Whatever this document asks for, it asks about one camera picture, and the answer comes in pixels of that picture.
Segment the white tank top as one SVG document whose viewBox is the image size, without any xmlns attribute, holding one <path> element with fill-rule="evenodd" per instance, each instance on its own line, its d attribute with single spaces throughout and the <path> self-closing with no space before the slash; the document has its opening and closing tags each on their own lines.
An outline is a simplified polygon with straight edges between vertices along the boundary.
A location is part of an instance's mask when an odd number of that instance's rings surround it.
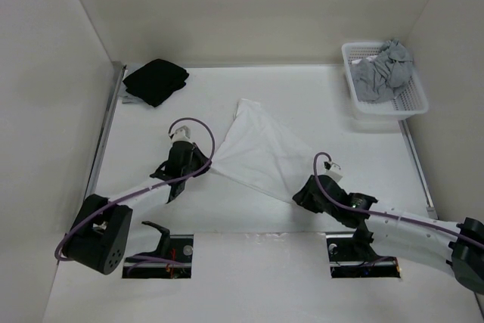
<svg viewBox="0 0 484 323">
<path fill-rule="evenodd" d="M 289 203 L 312 174 L 315 152 L 261 104 L 240 99 L 213 157 L 220 175 Z"/>
</svg>

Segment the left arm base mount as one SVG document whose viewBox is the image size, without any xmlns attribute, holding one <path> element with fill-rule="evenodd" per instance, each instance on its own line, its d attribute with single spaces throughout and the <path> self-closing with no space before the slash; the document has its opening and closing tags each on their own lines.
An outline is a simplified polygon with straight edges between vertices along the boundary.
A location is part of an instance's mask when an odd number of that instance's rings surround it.
<svg viewBox="0 0 484 323">
<path fill-rule="evenodd" d="M 194 236 L 172 234 L 144 221 L 130 231 L 123 261 L 124 279 L 189 279 L 194 257 Z"/>
</svg>

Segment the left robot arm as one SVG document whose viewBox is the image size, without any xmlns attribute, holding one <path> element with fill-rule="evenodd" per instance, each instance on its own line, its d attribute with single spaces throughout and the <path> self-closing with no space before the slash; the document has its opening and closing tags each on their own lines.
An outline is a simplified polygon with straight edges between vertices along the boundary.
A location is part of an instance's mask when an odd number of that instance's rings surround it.
<svg viewBox="0 0 484 323">
<path fill-rule="evenodd" d="M 77 262 L 102 275 L 114 272 L 124 258 L 179 266 L 181 263 L 169 256 L 169 229 L 143 220 L 141 225 L 150 232 L 137 238 L 132 221 L 173 202 L 185 190 L 188 179 L 209 171 L 213 156 L 213 152 L 205 155 L 191 141 L 174 141 L 167 159 L 140 185 L 112 197 L 90 194 L 54 257 L 59 262 Z"/>
</svg>

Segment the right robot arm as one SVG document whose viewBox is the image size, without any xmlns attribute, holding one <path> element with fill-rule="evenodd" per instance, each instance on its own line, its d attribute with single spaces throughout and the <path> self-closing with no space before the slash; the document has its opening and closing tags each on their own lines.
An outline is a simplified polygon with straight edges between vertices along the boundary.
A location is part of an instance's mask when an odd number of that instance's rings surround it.
<svg viewBox="0 0 484 323">
<path fill-rule="evenodd" d="M 391 256 L 411 260 L 483 294 L 483 223 L 477 219 L 445 222 L 398 210 L 379 211 L 375 197 L 348 193 L 328 175 L 310 176 L 293 201 L 354 229 L 350 247 L 359 259 Z"/>
</svg>

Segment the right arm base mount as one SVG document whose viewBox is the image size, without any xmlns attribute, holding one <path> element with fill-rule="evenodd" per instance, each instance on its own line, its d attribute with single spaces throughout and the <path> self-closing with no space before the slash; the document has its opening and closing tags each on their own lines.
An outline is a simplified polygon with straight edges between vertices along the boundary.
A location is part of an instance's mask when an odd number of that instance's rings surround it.
<svg viewBox="0 0 484 323">
<path fill-rule="evenodd" d="M 353 239 L 352 234 L 327 234 L 327 255 L 332 278 L 401 278 L 398 260 L 378 256 Z"/>
</svg>

